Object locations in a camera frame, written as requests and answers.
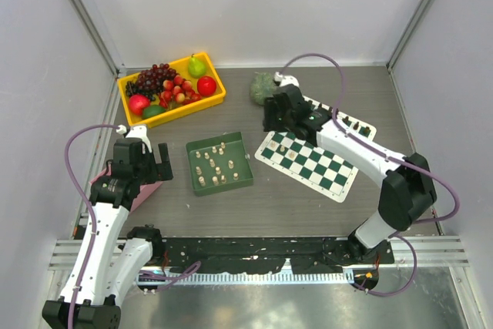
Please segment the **green white chess board mat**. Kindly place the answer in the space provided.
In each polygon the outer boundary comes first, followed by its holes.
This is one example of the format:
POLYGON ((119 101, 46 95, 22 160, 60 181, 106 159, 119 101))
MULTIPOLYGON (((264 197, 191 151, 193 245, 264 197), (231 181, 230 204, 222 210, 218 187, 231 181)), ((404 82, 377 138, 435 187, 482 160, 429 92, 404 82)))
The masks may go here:
POLYGON ((255 158, 338 203, 345 201, 358 173, 344 158, 297 139, 293 133, 268 132, 255 158), (275 149, 270 148, 271 142, 276 143, 275 149), (297 154, 294 159, 290 151, 297 154))

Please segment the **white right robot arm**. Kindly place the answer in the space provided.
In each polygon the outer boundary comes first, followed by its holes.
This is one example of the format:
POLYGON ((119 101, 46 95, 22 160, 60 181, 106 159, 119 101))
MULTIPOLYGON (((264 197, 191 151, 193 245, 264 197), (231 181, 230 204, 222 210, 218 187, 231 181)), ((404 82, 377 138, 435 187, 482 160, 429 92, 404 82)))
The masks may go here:
POLYGON ((377 210, 347 238, 349 258, 365 263, 387 238, 405 231, 436 201, 428 161, 405 156, 353 131, 335 108, 315 106, 292 84, 278 87, 264 100, 265 131, 293 133, 297 139, 348 161, 379 186, 377 210))

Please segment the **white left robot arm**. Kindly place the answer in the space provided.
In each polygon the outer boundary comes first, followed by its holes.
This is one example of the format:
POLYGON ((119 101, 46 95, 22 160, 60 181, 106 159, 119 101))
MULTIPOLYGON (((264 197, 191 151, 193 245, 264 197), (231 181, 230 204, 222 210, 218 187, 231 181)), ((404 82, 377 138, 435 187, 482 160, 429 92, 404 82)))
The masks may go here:
POLYGON ((163 260, 165 242, 150 226, 134 227, 122 253, 113 256, 142 187, 173 178, 166 143, 158 148, 159 163, 147 140, 127 136, 116 141, 109 173, 92 184, 89 222, 69 279, 59 298, 47 300, 42 309, 51 328, 117 328, 122 301, 139 271, 163 260))

